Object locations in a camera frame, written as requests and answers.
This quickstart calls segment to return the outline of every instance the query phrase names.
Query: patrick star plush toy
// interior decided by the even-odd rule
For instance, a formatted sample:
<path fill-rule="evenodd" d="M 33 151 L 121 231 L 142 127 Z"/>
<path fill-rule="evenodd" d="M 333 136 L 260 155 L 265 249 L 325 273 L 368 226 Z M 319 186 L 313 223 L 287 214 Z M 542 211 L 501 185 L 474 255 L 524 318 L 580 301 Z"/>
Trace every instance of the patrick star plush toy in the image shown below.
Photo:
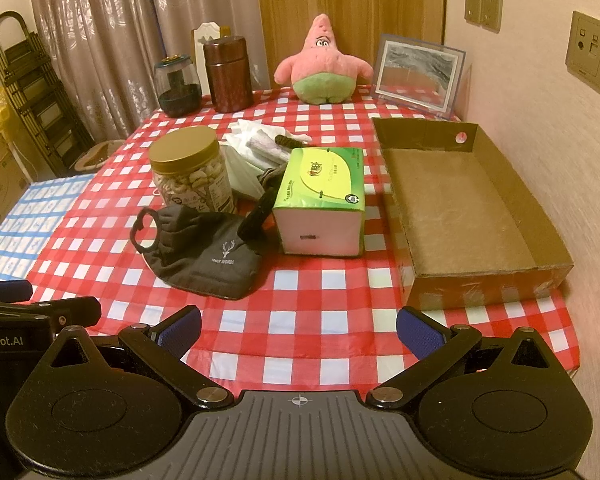
<path fill-rule="evenodd" d="M 349 99 L 358 76 L 371 80 L 373 74 L 369 63 L 338 50 L 329 17 L 321 14 L 314 19 L 302 50 L 283 60 L 273 79 L 280 85 L 291 83 L 305 103 L 321 105 Z"/>

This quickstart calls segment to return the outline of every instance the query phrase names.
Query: blue gripper pad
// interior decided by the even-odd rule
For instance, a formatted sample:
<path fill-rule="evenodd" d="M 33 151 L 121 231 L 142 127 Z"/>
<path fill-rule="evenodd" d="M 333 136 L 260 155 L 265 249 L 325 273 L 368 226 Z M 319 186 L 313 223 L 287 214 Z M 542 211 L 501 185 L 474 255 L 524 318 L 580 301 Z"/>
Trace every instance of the blue gripper pad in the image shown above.
<path fill-rule="evenodd" d="M 403 308 L 398 311 L 395 327 L 400 342 L 419 360 L 446 342 L 442 333 Z"/>
<path fill-rule="evenodd" d="M 33 287 L 27 280 L 6 280 L 0 282 L 1 303 L 29 301 L 32 295 Z"/>
<path fill-rule="evenodd" d="M 157 338 L 152 339 L 175 358 L 181 359 L 200 337 L 202 316 L 197 307 L 187 306 L 172 316 L 170 321 L 165 327 L 156 325 L 152 332 L 157 333 Z"/>

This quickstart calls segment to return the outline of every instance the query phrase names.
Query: white plastic bag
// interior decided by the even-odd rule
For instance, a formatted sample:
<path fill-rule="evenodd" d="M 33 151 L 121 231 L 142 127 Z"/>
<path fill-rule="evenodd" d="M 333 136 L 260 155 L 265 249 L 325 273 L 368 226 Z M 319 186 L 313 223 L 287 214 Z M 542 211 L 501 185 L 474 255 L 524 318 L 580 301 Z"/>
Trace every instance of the white plastic bag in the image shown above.
<path fill-rule="evenodd" d="M 258 201 L 264 194 L 264 188 L 258 182 L 258 175 L 262 170 L 244 160 L 233 146 L 221 144 L 220 149 L 224 155 L 231 189 L 242 196 Z"/>
<path fill-rule="evenodd" d="M 270 170 L 279 166 L 278 163 L 269 160 L 266 156 L 254 152 L 249 146 L 248 141 L 257 134 L 266 134 L 271 140 L 276 140 L 277 135 L 290 137 L 301 142 L 311 142 L 308 135 L 295 135 L 286 131 L 282 126 L 272 126 L 271 124 L 261 124 L 258 121 L 248 121 L 238 119 L 237 122 L 229 124 L 231 133 L 224 134 L 224 141 L 233 146 L 236 151 L 243 156 L 248 163 L 260 168 L 262 171 Z"/>

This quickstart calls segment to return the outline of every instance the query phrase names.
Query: picture frame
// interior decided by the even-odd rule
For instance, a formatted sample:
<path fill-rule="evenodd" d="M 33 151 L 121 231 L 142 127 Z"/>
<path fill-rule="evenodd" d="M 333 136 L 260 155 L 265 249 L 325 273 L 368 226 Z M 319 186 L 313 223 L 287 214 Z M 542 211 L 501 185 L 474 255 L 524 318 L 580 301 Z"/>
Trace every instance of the picture frame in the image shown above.
<path fill-rule="evenodd" d="M 465 55 L 442 44 L 382 34 L 373 93 L 379 99 L 450 119 Z"/>

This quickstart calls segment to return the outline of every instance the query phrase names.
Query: glass jar with lid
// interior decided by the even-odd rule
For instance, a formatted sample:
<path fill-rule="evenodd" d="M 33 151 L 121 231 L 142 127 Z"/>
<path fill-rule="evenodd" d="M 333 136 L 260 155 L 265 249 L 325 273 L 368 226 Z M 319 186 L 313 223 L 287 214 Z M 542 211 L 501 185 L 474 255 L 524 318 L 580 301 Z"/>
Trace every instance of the glass jar with lid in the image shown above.
<path fill-rule="evenodd" d="M 171 56 L 155 64 L 160 108 L 169 117 L 196 114 L 202 107 L 202 88 L 191 56 Z"/>

